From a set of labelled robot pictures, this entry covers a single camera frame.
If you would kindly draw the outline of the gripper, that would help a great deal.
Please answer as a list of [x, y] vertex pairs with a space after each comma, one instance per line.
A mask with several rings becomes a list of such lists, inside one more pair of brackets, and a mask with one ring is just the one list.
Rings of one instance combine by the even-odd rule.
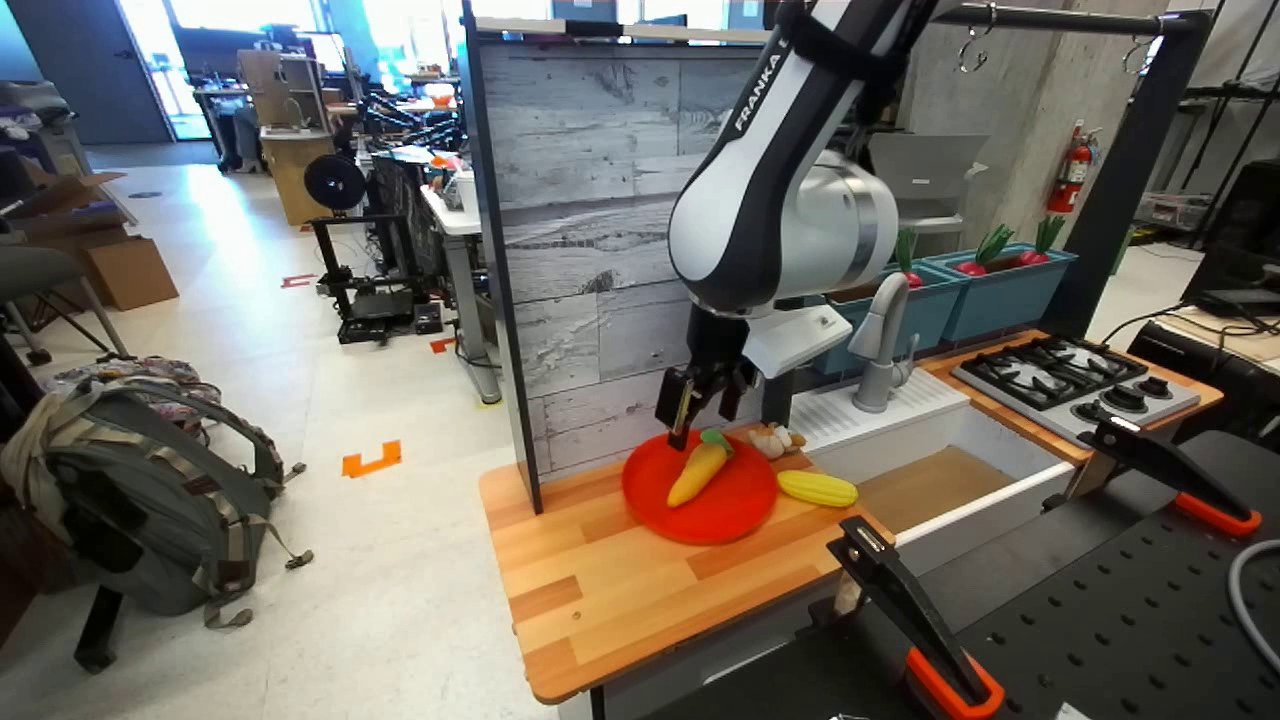
[[663, 373], [655, 418], [667, 428], [667, 443], [684, 451], [694, 420], [719, 391], [718, 414], [727, 421], [739, 416], [742, 397], [755, 386], [756, 368], [742, 355], [749, 324], [741, 316], [723, 316], [692, 305], [687, 324], [690, 363]]

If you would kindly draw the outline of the carrot plushie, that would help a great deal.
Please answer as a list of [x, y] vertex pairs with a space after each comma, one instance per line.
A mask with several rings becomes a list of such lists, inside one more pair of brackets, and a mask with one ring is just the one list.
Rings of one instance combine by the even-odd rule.
[[666, 498], [668, 509], [694, 501], [733, 456], [733, 446], [718, 429], [700, 434], [700, 445], [687, 456]]

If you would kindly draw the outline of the white garlic plushie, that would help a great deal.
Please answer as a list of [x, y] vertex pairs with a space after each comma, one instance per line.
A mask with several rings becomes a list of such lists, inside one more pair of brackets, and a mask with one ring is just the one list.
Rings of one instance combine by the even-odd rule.
[[777, 423], [751, 428], [748, 441], [769, 461], [797, 454], [806, 446], [805, 436]]

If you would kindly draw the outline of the red plate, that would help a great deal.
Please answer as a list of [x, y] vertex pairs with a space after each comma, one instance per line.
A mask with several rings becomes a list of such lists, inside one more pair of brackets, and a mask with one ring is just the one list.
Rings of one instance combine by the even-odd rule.
[[671, 448], [667, 436], [635, 448], [621, 480], [631, 515], [659, 537], [681, 544], [726, 544], [755, 530], [774, 509], [774, 469], [749, 443], [726, 438], [735, 451], [731, 460], [694, 501], [676, 509], [667, 507], [667, 495], [700, 437], [690, 439], [684, 451]]

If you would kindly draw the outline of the yellow corn plushie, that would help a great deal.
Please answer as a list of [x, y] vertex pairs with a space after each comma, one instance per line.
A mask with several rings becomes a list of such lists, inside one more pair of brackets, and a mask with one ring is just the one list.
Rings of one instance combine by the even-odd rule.
[[780, 471], [777, 483], [783, 495], [815, 506], [845, 509], [859, 501], [854, 484], [818, 471]]

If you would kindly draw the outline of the radish plushie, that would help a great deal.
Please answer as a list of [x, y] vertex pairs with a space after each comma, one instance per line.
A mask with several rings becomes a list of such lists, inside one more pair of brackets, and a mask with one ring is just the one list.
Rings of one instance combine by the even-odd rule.
[[902, 227], [897, 231], [893, 258], [899, 264], [899, 272], [905, 277], [908, 287], [911, 290], [920, 288], [924, 282], [914, 270], [916, 247], [916, 232], [910, 227]]
[[1020, 266], [1034, 266], [1050, 261], [1050, 250], [1053, 247], [1060, 231], [1065, 225], [1066, 217], [1059, 213], [1046, 214], [1036, 225], [1036, 237], [1032, 250], [1019, 255]]
[[1015, 229], [1001, 223], [989, 231], [975, 249], [974, 258], [959, 263], [954, 269], [964, 275], [980, 277], [988, 273], [988, 265], [1005, 250]]

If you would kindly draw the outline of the blue planter box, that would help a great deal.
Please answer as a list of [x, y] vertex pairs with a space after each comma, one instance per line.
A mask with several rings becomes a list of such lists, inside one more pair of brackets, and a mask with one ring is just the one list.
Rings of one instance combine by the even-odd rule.
[[[823, 300], [849, 320], [852, 328], [858, 328], [868, 314], [881, 282], [897, 269], [899, 266], [891, 263], [873, 282], [828, 293]], [[918, 352], [933, 348], [941, 342], [960, 292], [966, 286], [965, 281], [924, 264], [915, 264], [911, 272], [922, 279], [922, 284], [909, 291], [893, 360], [906, 356], [913, 336], [918, 338]], [[846, 343], [831, 348], [812, 363], [812, 368], [824, 377], [858, 374], [864, 366], [865, 361], [852, 356]]]
[[960, 272], [974, 261], [973, 251], [927, 258], [925, 266], [961, 284], [942, 340], [960, 342], [1038, 323], [1076, 255], [1051, 249], [1044, 261], [1023, 264], [1021, 256], [1033, 251], [1030, 243], [1010, 243], [979, 275]]

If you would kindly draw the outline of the toy kitchen sink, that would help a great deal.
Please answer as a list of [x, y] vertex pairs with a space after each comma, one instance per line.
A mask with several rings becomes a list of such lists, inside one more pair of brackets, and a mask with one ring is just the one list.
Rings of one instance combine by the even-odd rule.
[[790, 425], [818, 468], [858, 488], [916, 575], [1037, 518], [1075, 475], [928, 372], [893, 389], [882, 413], [858, 409], [856, 389], [795, 395]]

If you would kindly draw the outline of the orange tape mark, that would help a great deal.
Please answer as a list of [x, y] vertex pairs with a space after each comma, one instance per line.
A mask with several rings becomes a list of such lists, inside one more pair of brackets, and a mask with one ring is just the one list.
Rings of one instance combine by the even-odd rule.
[[346, 478], [357, 479], [370, 474], [394, 468], [402, 462], [402, 446], [398, 439], [383, 442], [380, 448], [372, 454], [349, 454], [342, 459], [340, 474]]

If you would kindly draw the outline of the toy stove top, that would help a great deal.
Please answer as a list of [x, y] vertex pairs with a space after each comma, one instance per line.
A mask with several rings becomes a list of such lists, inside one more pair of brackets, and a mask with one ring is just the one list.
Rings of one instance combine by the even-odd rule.
[[1110, 416], [1120, 416], [1142, 429], [1201, 404], [1201, 395], [1171, 382], [1165, 374], [1114, 352], [1103, 345], [1059, 336], [979, 352], [963, 360], [951, 375], [1010, 407], [1057, 437], [1084, 448], [1076, 438], [1094, 425], [1074, 418], [1070, 407], [1100, 401], [1100, 393], [1112, 386], [1130, 386], [1148, 374], [1169, 382], [1171, 398], [1147, 397], [1147, 413], [1129, 414], [1102, 404]]

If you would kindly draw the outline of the black 3d printer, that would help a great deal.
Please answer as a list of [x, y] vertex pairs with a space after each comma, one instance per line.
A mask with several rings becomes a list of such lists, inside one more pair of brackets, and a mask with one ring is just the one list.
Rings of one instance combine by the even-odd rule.
[[410, 214], [388, 202], [376, 174], [343, 154], [303, 169], [307, 195], [326, 210], [308, 222], [323, 263], [317, 292], [332, 300], [339, 345], [384, 346], [444, 329], [439, 284], [421, 261]]

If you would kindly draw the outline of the red fire extinguisher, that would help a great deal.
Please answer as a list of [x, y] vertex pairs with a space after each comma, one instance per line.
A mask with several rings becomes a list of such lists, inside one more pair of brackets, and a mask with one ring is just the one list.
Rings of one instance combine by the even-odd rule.
[[1084, 120], [1075, 120], [1059, 173], [1050, 190], [1046, 204], [1047, 213], [1070, 215], [1075, 211], [1075, 205], [1085, 182], [1094, 165], [1100, 161], [1100, 150], [1096, 140], [1098, 132], [1100, 128], [1085, 131]]

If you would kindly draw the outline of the black rod with hooks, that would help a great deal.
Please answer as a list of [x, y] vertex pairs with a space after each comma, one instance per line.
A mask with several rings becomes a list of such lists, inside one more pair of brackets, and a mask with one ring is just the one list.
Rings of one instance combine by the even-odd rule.
[[1125, 36], [1132, 40], [1132, 50], [1121, 60], [1125, 72], [1129, 68], [1132, 53], [1149, 46], [1156, 38], [1164, 46], [1172, 45], [1172, 37], [1194, 35], [1207, 37], [1213, 24], [1210, 12], [1164, 13], [1157, 15], [1123, 15], [1102, 12], [1076, 12], [1064, 9], [1043, 9], [1033, 6], [1014, 6], [998, 0], [979, 3], [954, 3], [937, 10], [931, 18], [932, 24], [973, 28], [975, 35], [987, 35], [992, 29], [1024, 29], [1075, 35]]

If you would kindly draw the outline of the black monitor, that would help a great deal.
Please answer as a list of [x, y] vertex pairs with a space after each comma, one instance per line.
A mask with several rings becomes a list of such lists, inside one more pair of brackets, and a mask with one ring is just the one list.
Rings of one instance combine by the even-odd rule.
[[1181, 301], [1217, 316], [1280, 318], [1280, 158], [1239, 170]]

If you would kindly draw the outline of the patterned bag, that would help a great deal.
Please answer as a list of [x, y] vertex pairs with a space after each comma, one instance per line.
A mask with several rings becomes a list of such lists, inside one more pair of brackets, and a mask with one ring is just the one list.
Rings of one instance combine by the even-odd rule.
[[108, 386], [129, 378], [165, 386], [180, 398], [197, 404], [196, 407], [191, 407], [168, 395], [142, 395], [141, 400], [150, 409], [175, 425], [195, 425], [205, 419], [214, 419], [215, 414], [221, 411], [220, 388], [204, 380], [192, 364], [157, 355], [146, 357], [109, 355], [96, 363], [59, 372], [41, 383], [44, 397], [38, 405], [58, 406], [61, 396], [74, 395], [81, 386]]

